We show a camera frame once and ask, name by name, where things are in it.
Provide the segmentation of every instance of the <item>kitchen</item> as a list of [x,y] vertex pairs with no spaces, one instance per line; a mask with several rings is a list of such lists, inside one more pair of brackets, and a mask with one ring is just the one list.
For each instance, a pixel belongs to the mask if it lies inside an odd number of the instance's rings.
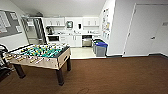
[[[100,39],[98,17],[25,17],[22,19],[24,19],[29,44],[66,44],[71,47],[71,59],[96,58],[92,41]],[[36,25],[36,19],[39,19],[39,22],[42,20],[41,26]]]

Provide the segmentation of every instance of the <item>trash can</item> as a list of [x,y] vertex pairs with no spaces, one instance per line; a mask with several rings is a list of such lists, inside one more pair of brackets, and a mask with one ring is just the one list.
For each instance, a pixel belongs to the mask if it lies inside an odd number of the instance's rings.
[[96,43],[96,57],[104,57],[106,54],[107,44],[104,42]]
[[103,42],[101,39],[95,39],[92,42],[92,46],[93,46],[93,52],[96,54],[96,43],[98,42]]

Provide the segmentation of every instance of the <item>door handle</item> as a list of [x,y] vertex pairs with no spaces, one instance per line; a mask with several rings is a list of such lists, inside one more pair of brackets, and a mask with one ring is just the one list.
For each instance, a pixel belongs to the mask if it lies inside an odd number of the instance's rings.
[[151,39],[155,39],[155,37],[152,37]]

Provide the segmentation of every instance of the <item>ceiling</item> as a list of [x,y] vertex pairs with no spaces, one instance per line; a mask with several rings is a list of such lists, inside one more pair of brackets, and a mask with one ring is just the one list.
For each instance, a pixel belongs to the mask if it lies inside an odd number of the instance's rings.
[[28,14],[42,13],[44,17],[99,16],[106,0],[10,0]]

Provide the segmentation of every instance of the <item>refrigerator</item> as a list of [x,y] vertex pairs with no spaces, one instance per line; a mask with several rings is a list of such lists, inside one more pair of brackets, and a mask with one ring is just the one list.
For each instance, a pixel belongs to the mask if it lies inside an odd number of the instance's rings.
[[47,44],[41,18],[22,18],[29,44]]

